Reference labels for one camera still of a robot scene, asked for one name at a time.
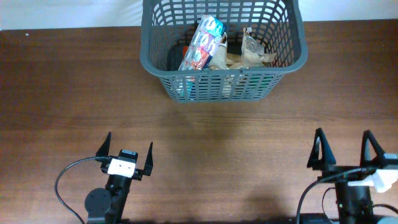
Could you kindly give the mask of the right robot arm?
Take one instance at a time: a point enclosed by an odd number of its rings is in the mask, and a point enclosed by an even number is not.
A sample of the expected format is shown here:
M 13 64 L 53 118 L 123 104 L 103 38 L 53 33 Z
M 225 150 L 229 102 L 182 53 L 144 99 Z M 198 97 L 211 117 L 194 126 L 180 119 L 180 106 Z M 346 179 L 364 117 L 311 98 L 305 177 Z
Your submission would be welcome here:
M 322 172 L 300 197 L 296 223 L 397 223 L 397 217 L 377 215 L 374 208 L 384 207 L 397 212 L 385 203 L 375 204 L 370 188 L 384 193 L 397 181 L 397 154 L 389 154 L 379 145 L 370 130 L 363 133 L 358 166 L 338 166 L 322 128 L 315 131 L 313 147 L 307 167 Z M 332 220 L 323 213 L 301 213 L 305 196 L 318 184 L 333 184 L 338 218 Z

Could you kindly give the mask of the brown clear snack bag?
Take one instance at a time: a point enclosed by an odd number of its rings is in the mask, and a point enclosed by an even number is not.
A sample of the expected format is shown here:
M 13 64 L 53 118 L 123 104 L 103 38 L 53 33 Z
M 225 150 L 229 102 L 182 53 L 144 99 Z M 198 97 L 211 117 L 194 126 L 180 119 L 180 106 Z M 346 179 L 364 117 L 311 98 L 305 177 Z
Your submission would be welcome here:
M 251 27 L 243 29 L 241 61 L 245 67 L 266 67 L 274 61 L 276 53 L 265 53 L 264 46 L 250 36 L 251 32 Z

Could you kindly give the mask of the Kleenex tissue multipack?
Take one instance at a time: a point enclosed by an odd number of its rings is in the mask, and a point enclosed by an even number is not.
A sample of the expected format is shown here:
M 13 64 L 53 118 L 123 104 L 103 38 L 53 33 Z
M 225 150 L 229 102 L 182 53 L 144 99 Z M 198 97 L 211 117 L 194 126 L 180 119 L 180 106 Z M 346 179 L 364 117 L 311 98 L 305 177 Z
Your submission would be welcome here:
M 188 47 L 192 47 L 193 49 L 201 48 L 210 55 L 214 55 L 224 33 L 226 31 L 222 22 L 213 16 L 204 15 L 201 17 Z M 219 90 L 221 79 L 213 79 L 204 75 L 194 75 L 187 76 L 184 79 L 177 79 L 176 82 L 176 93 L 178 96 L 186 96 L 189 100 L 194 100 L 197 96 L 202 98 L 206 90 L 209 90 L 211 93 Z

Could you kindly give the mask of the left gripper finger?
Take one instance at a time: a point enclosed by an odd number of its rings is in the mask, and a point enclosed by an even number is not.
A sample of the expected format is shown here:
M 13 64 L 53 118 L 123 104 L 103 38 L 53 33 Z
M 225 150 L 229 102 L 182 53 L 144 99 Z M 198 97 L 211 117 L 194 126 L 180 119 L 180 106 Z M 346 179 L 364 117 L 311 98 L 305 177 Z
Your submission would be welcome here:
M 153 142 L 150 143 L 146 161 L 144 164 L 143 175 L 145 176 L 150 176 L 153 170 L 154 162 L 153 162 L 152 148 L 153 148 Z
M 97 157 L 108 157 L 109 148 L 111 144 L 111 132 L 108 133 L 104 143 L 100 146 L 100 148 L 96 152 Z

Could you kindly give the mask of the grey plastic shopping basket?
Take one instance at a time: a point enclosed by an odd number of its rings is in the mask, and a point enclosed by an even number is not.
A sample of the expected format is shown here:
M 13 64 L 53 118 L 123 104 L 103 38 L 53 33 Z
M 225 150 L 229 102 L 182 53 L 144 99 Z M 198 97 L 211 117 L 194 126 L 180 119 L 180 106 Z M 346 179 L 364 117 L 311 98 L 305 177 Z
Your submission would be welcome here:
M 264 46 L 267 54 L 276 53 L 264 68 L 237 70 L 180 71 L 183 48 L 188 46 L 203 15 L 210 15 L 226 27 L 228 52 L 241 53 L 243 29 L 251 27 L 251 36 Z M 276 1 L 171 1 L 148 0 L 142 3 L 142 66 L 159 78 L 169 97 L 179 102 L 251 101 L 265 97 L 288 73 L 302 67 L 308 57 L 302 16 L 297 0 Z M 220 89 L 204 91 L 202 98 L 189 100 L 176 93 L 176 80 L 204 75 L 220 78 Z M 234 75 L 231 95 L 223 98 L 225 75 Z M 250 92 L 252 76 L 272 75 L 264 91 Z

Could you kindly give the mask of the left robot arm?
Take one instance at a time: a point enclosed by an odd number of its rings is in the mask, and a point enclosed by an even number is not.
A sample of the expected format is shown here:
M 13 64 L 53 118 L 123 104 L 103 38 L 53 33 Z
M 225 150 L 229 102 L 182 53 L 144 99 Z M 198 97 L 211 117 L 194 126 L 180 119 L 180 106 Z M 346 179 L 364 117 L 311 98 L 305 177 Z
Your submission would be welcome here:
M 111 133 L 108 133 L 104 143 L 96 152 L 96 160 L 101 163 L 101 171 L 108 174 L 108 180 L 103 188 L 92 190 L 85 199 L 85 209 L 88 212 L 88 223 L 121 224 L 130 223 L 123 218 L 123 211 L 130 191 L 132 181 L 141 181 L 144 176 L 150 176 L 154 166 L 150 144 L 143 169 L 136 167 L 138 153 L 120 150 L 117 156 L 109 155 Z

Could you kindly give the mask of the green lid spice jar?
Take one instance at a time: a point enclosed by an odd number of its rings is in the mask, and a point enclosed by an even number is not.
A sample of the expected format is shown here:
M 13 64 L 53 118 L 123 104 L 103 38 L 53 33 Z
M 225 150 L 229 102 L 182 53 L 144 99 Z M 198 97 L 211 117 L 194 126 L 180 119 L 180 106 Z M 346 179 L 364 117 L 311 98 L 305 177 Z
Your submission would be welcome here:
M 266 76 L 252 76 L 250 81 L 249 81 L 249 91 L 250 92 L 256 92 L 259 93 L 260 91 L 264 91 L 268 84 L 272 81 L 273 76 L 272 75 L 266 75 Z

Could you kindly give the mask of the red spaghetti package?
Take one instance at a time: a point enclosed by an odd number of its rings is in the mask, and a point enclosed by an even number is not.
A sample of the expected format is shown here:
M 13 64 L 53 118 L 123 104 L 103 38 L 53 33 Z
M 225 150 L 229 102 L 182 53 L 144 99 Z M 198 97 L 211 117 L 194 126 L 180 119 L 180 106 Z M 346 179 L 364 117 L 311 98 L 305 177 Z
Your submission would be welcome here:
M 179 70 L 203 70 L 209 69 L 208 65 L 213 58 L 208 52 L 203 49 L 193 49 L 192 47 L 183 48 L 184 58 Z

